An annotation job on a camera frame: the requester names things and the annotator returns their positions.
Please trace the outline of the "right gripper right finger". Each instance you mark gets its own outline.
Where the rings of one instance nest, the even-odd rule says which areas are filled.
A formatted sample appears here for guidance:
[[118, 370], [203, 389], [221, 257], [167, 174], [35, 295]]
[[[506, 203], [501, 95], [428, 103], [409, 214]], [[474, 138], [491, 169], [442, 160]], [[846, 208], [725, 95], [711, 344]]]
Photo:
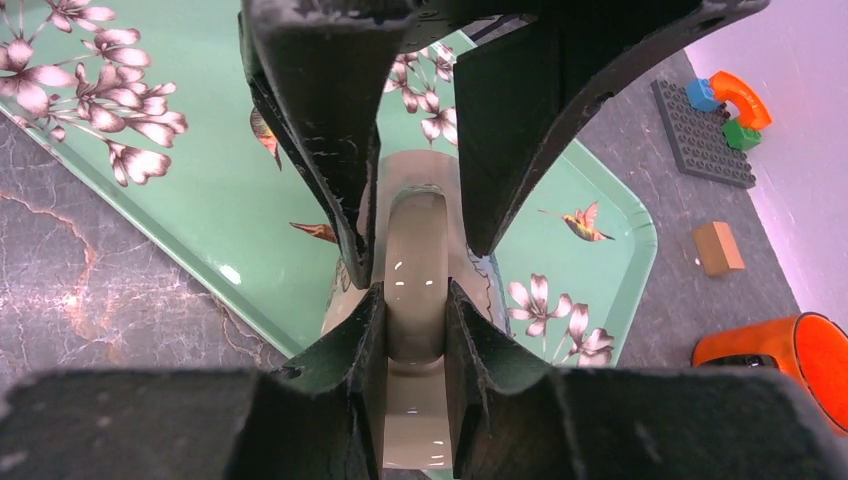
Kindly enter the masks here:
[[843, 479], [811, 399], [773, 369], [561, 368], [446, 301], [459, 479]]

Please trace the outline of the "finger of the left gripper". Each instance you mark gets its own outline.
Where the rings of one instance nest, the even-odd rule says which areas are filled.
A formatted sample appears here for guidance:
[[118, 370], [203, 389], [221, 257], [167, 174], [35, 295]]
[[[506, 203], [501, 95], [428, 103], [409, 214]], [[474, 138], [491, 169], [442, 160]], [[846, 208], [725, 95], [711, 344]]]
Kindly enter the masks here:
[[415, 1], [241, 4], [254, 103], [327, 214], [360, 289], [374, 263], [377, 114], [417, 10]]
[[762, 1], [420, 1], [410, 47], [492, 16], [527, 24], [454, 66], [466, 241], [492, 253], [565, 147], [603, 104]]

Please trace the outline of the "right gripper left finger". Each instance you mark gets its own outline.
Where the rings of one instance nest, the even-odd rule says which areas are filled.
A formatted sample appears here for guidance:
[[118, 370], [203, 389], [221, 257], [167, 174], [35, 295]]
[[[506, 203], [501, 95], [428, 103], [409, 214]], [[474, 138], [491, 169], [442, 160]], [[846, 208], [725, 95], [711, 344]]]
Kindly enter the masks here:
[[272, 372], [54, 370], [1, 403], [5, 479], [378, 479], [386, 303]]

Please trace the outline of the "orange mug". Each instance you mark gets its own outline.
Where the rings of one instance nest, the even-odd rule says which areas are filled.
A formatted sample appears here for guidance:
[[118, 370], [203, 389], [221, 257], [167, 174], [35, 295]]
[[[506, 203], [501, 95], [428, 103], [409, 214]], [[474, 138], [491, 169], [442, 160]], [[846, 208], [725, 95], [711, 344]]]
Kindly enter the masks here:
[[791, 377], [839, 436], [847, 435], [847, 333], [816, 312], [702, 337], [694, 367], [774, 368]]

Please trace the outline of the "cream paisley mug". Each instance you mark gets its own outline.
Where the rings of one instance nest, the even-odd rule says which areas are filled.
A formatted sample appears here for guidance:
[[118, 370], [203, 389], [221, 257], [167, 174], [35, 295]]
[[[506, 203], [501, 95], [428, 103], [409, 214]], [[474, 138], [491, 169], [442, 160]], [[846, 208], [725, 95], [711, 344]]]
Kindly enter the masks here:
[[509, 332], [494, 258], [468, 248], [455, 157], [405, 150], [379, 167], [372, 278], [387, 303], [388, 379], [384, 465], [452, 477], [444, 370], [448, 282], [484, 318]]

